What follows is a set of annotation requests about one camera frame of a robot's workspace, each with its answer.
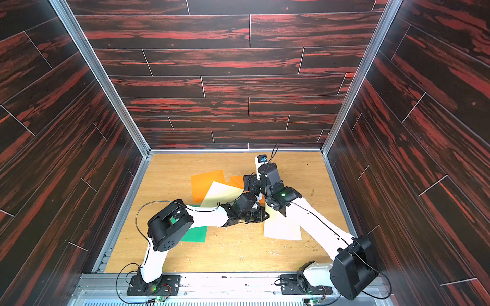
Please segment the left orange paper sheet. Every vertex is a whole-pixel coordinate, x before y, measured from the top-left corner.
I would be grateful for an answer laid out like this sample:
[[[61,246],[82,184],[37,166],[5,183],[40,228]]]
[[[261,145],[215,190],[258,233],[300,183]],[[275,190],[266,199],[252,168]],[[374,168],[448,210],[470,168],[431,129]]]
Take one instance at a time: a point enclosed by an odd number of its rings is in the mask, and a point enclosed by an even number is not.
[[[225,183],[223,170],[191,176],[193,203],[202,203],[213,182]]]

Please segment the pale yellow paper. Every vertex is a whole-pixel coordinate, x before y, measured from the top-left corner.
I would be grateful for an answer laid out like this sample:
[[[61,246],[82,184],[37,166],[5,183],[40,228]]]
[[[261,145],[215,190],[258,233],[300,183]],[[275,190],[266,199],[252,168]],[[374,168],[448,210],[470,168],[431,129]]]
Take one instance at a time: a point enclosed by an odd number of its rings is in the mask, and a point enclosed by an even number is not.
[[[264,237],[279,240],[302,240],[301,228],[293,220],[284,217],[280,212],[265,206],[269,218],[264,222]]]
[[[219,204],[229,203],[240,197],[243,188],[233,187],[214,181],[201,203],[202,208],[214,208]]]

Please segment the front aluminium frame rail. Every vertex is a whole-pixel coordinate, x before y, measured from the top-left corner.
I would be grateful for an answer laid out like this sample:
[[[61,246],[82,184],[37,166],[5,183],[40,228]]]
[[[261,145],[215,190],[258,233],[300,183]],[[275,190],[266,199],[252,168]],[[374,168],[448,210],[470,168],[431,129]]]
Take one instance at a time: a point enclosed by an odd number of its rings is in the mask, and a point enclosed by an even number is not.
[[[178,273],[156,296],[127,294],[130,274],[84,274],[69,305],[396,305],[381,279],[357,298],[342,297],[331,283],[316,293],[294,294],[279,272]]]

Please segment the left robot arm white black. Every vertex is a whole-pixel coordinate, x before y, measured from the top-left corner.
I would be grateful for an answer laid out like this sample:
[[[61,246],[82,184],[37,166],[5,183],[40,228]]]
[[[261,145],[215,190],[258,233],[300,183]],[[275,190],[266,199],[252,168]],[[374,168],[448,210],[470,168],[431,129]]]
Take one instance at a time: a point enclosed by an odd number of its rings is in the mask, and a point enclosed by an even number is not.
[[[270,215],[252,193],[238,199],[219,203],[215,207],[194,207],[180,199],[168,201],[167,206],[148,220],[148,248],[143,264],[137,270],[139,291],[157,295],[164,287],[162,268],[168,252],[194,228],[226,228],[239,223],[263,223]]]

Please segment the orange paper sheet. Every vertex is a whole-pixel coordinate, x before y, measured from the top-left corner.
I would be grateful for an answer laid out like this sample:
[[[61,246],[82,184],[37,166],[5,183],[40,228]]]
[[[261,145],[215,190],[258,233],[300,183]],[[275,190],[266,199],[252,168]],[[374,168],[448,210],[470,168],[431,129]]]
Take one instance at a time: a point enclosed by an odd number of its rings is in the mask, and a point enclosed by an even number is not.
[[[193,203],[202,203],[213,182],[225,183],[223,170],[191,176]]]
[[[230,180],[227,182],[229,186],[237,187],[241,190],[244,189],[244,180],[243,176],[235,176],[235,177],[230,177]],[[260,205],[265,205],[265,199],[262,194],[258,195],[258,200]]]

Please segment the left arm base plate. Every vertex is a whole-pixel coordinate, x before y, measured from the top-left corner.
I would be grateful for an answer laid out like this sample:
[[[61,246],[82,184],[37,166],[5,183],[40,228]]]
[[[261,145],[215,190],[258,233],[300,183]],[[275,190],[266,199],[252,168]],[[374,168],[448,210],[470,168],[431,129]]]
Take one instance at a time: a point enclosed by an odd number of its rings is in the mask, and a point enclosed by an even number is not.
[[[130,297],[156,296],[169,297],[179,293],[181,285],[180,275],[162,275],[157,280],[145,283],[141,276],[134,275],[131,278],[126,294]]]

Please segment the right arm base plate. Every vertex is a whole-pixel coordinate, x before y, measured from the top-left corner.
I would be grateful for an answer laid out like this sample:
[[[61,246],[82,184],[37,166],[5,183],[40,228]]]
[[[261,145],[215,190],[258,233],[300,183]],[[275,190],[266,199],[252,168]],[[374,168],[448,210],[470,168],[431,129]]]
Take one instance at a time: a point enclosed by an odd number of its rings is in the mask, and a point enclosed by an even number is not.
[[[297,274],[282,274],[274,282],[281,289],[282,295],[331,295],[333,289],[329,286],[313,286],[304,276]]]

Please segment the right orange paper sheet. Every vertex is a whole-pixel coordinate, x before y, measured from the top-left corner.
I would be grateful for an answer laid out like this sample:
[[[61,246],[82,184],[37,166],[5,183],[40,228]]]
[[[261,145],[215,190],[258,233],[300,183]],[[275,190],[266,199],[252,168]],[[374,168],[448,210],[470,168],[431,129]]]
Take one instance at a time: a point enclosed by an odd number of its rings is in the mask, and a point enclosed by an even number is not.
[[[230,177],[230,180],[227,182],[229,186],[237,187],[241,190],[244,189],[244,180],[243,176],[235,176],[235,177]],[[260,205],[265,205],[265,199],[262,194],[258,195],[258,200]]]

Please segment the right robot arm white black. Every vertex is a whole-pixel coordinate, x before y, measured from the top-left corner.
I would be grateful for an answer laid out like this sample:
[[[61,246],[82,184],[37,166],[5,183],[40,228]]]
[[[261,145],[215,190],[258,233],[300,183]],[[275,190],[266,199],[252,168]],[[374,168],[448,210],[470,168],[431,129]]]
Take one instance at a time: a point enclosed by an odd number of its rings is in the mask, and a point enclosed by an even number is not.
[[[333,261],[331,265],[309,261],[298,269],[293,279],[281,276],[281,283],[292,283],[306,294],[331,283],[342,297],[354,300],[380,274],[370,240],[365,236],[355,238],[339,229],[298,191],[284,186],[282,181],[272,184],[271,178],[270,175],[245,176],[244,193],[255,198],[262,195],[268,207],[280,212],[287,223],[298,224]]]

